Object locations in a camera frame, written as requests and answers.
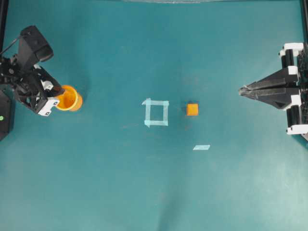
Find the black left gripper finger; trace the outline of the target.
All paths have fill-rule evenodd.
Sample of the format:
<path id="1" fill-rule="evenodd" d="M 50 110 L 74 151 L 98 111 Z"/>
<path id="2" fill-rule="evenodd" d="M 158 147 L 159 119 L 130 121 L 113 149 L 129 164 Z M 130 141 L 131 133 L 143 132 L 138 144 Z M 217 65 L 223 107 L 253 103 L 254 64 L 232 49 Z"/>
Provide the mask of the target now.
<path id="1" fill-rule="evenodd" d="M 59 96 L 64 93 L 64 89 L 44 68 L 40 70 L 41 83 L 44 90 L 49 91 L 51 96 Z"/>

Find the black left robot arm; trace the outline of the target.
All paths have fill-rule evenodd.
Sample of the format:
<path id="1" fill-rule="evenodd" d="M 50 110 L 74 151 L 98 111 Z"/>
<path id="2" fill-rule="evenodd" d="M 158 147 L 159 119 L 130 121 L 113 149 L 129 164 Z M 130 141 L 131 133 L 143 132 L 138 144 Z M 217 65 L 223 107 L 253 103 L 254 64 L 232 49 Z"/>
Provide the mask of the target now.
<path id="1" fill-rule="evenodd" d="M 10 86 L 14 98 L 40 116 L 49 116 L 64 93 L 62 86 L 43 67 L 33 65 L 21 70 L 17 56 L 0 59 L 0 84 Z"/>

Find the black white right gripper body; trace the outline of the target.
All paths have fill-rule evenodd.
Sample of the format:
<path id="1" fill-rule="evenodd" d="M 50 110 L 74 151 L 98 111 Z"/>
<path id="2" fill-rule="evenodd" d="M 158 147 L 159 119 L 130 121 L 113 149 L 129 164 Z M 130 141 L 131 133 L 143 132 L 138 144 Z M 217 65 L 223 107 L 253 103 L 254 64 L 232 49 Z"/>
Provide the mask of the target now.
<path id="1" fill-rule="evenodd" d="M 308 44 L 286 43 L 279 52 L 282 67 L 288 74 L 284 78 L 280 108 L 287 112 L 289 135 L 308 133 Z"/>

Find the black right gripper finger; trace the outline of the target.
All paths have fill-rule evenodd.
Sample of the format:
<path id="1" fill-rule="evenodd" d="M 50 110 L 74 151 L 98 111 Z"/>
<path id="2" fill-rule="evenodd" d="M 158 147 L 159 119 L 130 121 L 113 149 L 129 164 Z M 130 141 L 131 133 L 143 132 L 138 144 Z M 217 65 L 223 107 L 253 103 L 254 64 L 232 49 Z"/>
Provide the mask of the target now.
<path id="1" fill-rule="evenodd" d="M 245 93 L 253 90 L 273 89 L 277 87 L 286 87 L 289 84 L 298 81 L 297 66 L 285 67 L 259 81 L 244 85 L 239 89 L 239 93 Z"/>
<path id="2" fill-rule="evenodd" d="M 239 95 L 274 106 L 280 110 L 287 110 L 292 106 L 301 105 L 301 95 L 298 88 L 275 88 L 253 90 Z"/>

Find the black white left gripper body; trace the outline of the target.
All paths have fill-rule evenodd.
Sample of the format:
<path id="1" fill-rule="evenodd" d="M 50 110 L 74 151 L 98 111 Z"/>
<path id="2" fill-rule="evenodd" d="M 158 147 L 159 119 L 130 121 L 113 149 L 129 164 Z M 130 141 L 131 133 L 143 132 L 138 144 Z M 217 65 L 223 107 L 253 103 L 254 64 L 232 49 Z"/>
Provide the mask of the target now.
<path id="1" fill-rule="evenodd" d="M 51 96 L 41 83 L 40 70 L 43 67 L 34 65 L 26 71 L 16 73 L 12 84 L 15 99 L 22 105 L 41 116 L 49 116 L 52 107 L 59 103 L 57 96 Z"/>

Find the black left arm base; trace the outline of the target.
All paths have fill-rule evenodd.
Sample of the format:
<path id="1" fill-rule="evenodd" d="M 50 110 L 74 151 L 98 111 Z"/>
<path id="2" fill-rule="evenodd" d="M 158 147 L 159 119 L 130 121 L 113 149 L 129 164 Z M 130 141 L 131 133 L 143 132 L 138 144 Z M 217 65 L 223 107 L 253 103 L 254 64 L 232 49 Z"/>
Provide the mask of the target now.
<path id="1" fill-rule="evenodd" d="M 7 88 L 0 89 L 0 140 L 8 136 L 13 129 L 15 103 Z"/>

